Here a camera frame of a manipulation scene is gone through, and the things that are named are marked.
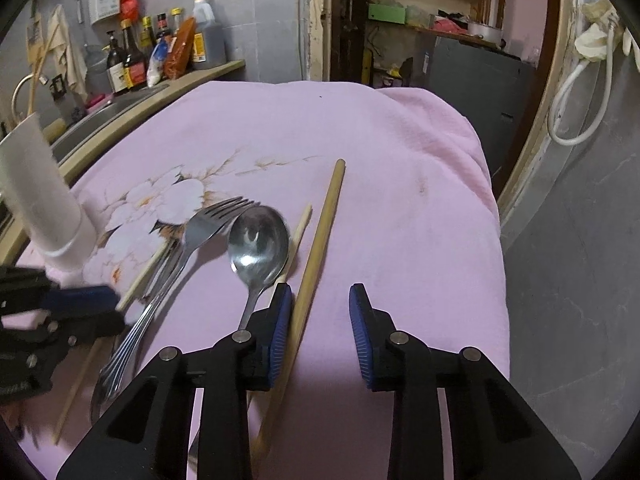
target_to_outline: spoon handle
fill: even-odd
[[[249,318],[251,317],[251,314],[254,313],[255,304],[258,302],[258,298],[260,298],[261,294],[261,288],[249,289],[249,297],[246,300],[246,306],[244,308],[244,312],[242,313],[242,318],[240,319],[238,330],[246,330],[246,326],[249,324]]]

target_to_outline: white plastic cup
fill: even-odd
[[[95,227],[62,179],[37,113],[0,141],[0,192],[48,264],[68,272],[88,260]]]

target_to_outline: refrigerator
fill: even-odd
[[[436,94],[469,120],[494,176],[513,142],[535,71],[502,51],[420,32],[410,86]]]

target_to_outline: faucet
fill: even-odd
[[[14,117],[14,121],[16,123],[20,123],[22,121],[22,118],[20,117],[20,114],[18,113],[18,110],[15,108],[16,107],[16,101],[18,100],[18,93],[20,92],[20,88],[22,88],[22,86],[27,81],[30,81],[32,78],[33,78],[33,73],[23,77],[22,80],[18,83],[18,86],[15,87],[14,95],[11,97],[11,115]],[[49,79],[45,75],[41,75],[38,78],[38,80],[40,81],[40,84],[42,86],[46,86],[47,84],[49,84]]]

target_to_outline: metal spoon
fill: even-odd
[[[247,209],[229,231],[227,252],[233,272],[249,288],[238,327],[244,330],[258,298],[273,285],[287,263],[289,231],[282,216],[271,207]]]

